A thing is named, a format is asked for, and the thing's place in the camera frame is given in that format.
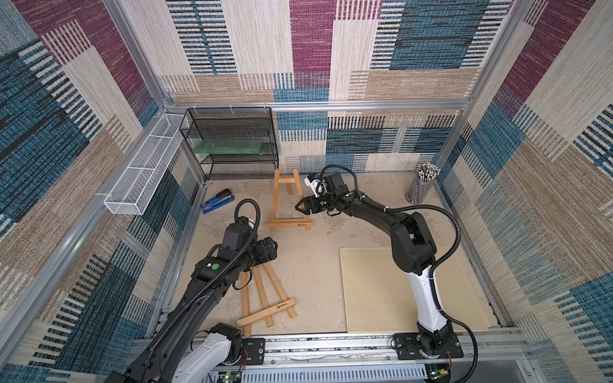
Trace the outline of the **wooden tabletop easel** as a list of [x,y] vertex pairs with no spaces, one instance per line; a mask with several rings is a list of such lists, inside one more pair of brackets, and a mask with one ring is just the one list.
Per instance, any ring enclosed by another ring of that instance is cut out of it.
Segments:
[[[271,285],[280,298],[279,303],[271,303],[268,299],[266,286],[263,282],[263,275],[268,276]],[[254,282],[257,296],[260,300],[261,310],[251,311],[249,284]],[[239,292],[241,296],[241,306],[243,317],[237,321],[238,327],[242,330],[245,338],[253,335],[252,325],[259,321],[265,321],[268,328],[275,325],[274,316],[281,312],[286,312],[290,319],[296,319],[298,314],[295,310],[296,301],[289,298],[287,292],[279,281],[279,278],[268,263],[263,266],[255,266],[248,272],[239,275]]]
[[274,175],[271,217],[265,226],[274,231],[281,228],[301,228],[311,230],[313,222],[303,213],[295,210],[294,205],[303,199],[302,181],[298,169],[291,176],[282,176],[279,169]]

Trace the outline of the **plywood board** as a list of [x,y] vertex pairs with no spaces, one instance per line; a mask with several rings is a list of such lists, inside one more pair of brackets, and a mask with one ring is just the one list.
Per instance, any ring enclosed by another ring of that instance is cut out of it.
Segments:
[[[418,307],[409,277],[396,266],[389,247],[342,248],[340,261],[349,333],[418,329]],[[497,325],[463,248],[437,268],[435,275],[445,312],[474,332],[486,332]]]

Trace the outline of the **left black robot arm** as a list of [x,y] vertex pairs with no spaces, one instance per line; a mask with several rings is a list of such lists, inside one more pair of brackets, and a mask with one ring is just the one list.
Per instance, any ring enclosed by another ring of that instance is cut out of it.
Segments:
[[156,337],[124,373],[113,371],[107,382],[197,382],[220,364],[239,362],[240,330],[222,323],[194,353],[184,354],[239,275],[276,259],[278,244],[270,237],[258,240],[259,225],[241,216],[226,228],[223,242],[196,264],[183,297]]

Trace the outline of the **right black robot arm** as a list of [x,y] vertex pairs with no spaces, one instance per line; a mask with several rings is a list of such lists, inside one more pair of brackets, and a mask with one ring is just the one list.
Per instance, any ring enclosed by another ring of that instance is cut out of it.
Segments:
[[392,258],[408,275],[417,303],[422,347],[429,348],[432,354],[447,343],[453,335],[453,326],[438,298],[434,275],[437,246],[423,215],[407,214],[400,208],[376,202],[358,188],[349,189],[339,172],[311,173],[304,183],[313,195],[295,205],[298,212],[312,215],[336,211],[364,220],[389,236]]

